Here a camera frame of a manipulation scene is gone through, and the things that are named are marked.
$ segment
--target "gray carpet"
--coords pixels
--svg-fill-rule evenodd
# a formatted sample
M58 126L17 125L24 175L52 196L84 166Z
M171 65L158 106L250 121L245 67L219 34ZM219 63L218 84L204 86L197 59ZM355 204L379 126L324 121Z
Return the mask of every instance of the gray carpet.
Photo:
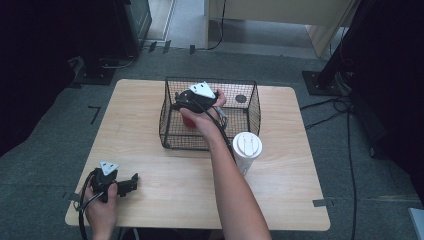
M118 69L110 86L67 88L27 141L0 161L0 239L80 239L66 225L72 192L90 152L103 114L119 79L164 80L166 76L255 80L259 85L295 89L300 106L329 97L310 96L302 70L320 71L323 60L160 48L144 51L129 67ZM101 107L94 123L95 109ZM305 125L335 112L331 104L302 112ZM390 160L369 156L358 119L350 116L351 151L357 187L356 239L416 239L408 208L423 206L409 176ZM347 147L347 115L307 130L331 228L325 232L272 231L274 239L350 239L353 190Z

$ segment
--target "white cup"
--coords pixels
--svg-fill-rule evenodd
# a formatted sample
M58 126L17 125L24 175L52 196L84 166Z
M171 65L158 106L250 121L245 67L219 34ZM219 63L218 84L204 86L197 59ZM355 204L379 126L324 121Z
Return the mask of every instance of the white cup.
M233 152L237 167L243 175L246 175L253 161L262 152L262 142L251 132L241 132L233 139Z

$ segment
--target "wire basket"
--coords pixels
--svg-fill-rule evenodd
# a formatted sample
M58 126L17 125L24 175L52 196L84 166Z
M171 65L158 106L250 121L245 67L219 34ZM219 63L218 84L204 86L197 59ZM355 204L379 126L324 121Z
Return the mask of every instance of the wire basket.
M164 148L208 150L200 132L184 125L182 115L171 107L176 102L175 93L184 92L189 86L204 81L214 92L222 89L227 99L222 110L228 118L225 129L228 140L232 142L240 132L259 136L261 109L255 81L167 77L159 120L159 136Z

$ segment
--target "person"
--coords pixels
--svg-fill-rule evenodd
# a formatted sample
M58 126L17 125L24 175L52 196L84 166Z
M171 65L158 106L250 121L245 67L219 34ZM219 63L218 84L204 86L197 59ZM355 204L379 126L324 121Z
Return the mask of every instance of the person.
M222 107L225 103L224 92L218 89L218 100L214 106ZM213 108L208 112L219 119ZM271 239L262 211L244 176L234 164L218 127L206 113L198 114L186 108L181 108L180 113L195 123L209 148L216 204L225 239ZM117 186L112 184L107 203L96 199L87 206L86 217L92 227L94 240L106 240L112 236L117 221L116 193ZM93 196L90 187L87 187L85 196L87 199Z

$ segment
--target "table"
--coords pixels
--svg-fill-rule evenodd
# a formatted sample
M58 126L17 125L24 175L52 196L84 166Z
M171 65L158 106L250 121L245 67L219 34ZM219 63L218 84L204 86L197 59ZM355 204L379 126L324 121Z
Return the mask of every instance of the table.
M118 226L221 229L206 151L170 150L159 139L163 81L120 80L76 188L99 161L119 164L118 181L139 173L138 189L118 199ZM258 86L263 153L246 180L271 230L325 231L330 221L295 92ZM65 217L78 225L72 204Z
M224 0L204 0L206 47L209 20L221 19ZM318 57L324 54L342 26L349 26L359 0L231 0L225 18L306 25Z

